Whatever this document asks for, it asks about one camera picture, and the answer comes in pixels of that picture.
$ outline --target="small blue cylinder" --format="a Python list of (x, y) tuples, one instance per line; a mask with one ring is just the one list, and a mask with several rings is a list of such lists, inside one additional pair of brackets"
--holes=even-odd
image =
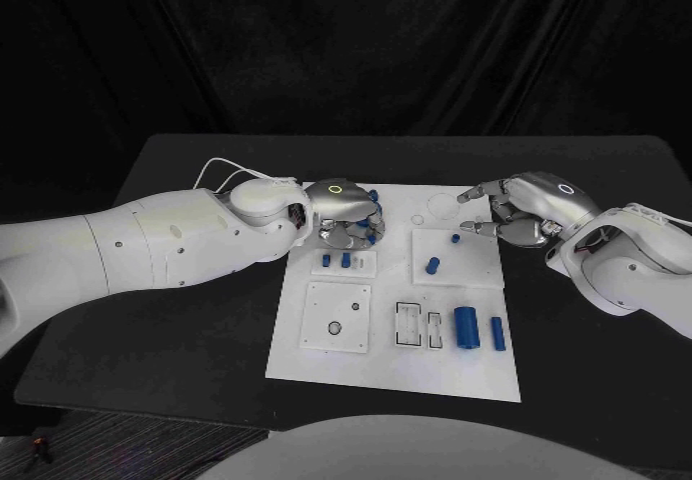
[(473, 307), (457, 307), (454, 309), (454, 324), (457, 326), (457, 346), (460, 348), (478, 348), (478, 321)]
[(428, 266), (425, 267), (425, 271), (428, 275), (434, 275), (437, 273), (437, 267), (440, 266), (440, 259), (432, 257), (428, 262)]
[(503, 352), (507, 348), (504, 347), (504, 332), (502, 331), (502, 318), (500, 317), (493, 317), (490, 319), (490, 326), (493, 327), (494, 349), (499, 352)]

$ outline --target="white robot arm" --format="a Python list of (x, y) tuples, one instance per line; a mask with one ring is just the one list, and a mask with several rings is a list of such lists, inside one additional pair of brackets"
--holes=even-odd
[[(294, 179), (264, 175), (226, 193), (167, 192), (99, 213), (1, 225), (0, 357), (75, 305), (196, 285), (282, 257), (310, 235), (313, 217), (340, 248), (367, 248), (382, 237), (379, 205), (354, 183), (334, 179), (303, 190)], [(367, 223), (369, 241), (339, 236), (354, 221)]]
[(646, 310), (692, 338), (692, 236), (683, 220), (639, 204), (600, 211), (579, 188), (548, 173), (523, 173), (464, 192), (466, 203), (490, 195), (504, 224), (463, 222), (463, 230), (522, 247), (559, 241), (548, 266), (571, 277), (588, 301), (613, 315)]

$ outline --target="black table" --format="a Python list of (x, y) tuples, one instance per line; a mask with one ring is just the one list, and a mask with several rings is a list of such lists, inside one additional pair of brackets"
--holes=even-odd
[[(545, 170), (604, 208), (637, 201), (692, 216), (689, 181), (653, 137), (160, 135), (117, 204), (190, 188), (212, 156), (301, 181), (344, 176), (471, 185)], [(226, 172), (210, 170), (209, 187)], [(285, 258), (203, 285), (121, 294), (58, 315), (16, 399), (275, 430), (375, 413), (458, 418), (626, 465), (692, 470), (692, 341), (647, 313), (602, 313), (543, 265), (545, 250), (500, 245), (520, 404), (265, 379)]]

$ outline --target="blue cylinder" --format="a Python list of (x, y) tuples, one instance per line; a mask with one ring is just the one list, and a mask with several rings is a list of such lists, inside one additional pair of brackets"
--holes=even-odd
[(428, 275), (434, 275), (437, 273), (437, 267), (440, 266), (440, 259), (432, 257), (428, 262), (428, 266), (425, 267), (425, 271)]
[(454, 324), (457, 327), (457, 346), (460, 348), (478, 348), (478, 321), (473, 307), (457, 307), (454, 309)]
[(502, 331), (502, 318), (493, 317), (490, 319), (490, 326), (493, 328), (494, 349), (503, 352), (507, 348), (504, 346), (504, 332)]

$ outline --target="black backdrop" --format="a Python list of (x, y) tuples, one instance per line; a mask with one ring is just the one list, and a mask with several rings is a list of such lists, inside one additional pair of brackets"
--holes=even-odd
[[(8, 0), (1, 18), (3, 223), (108, 208), (160, 132), (654, 134), (689, 158), (685, 1)], [(34, 341), (0, 435), (40, 414), (11, 403)]]

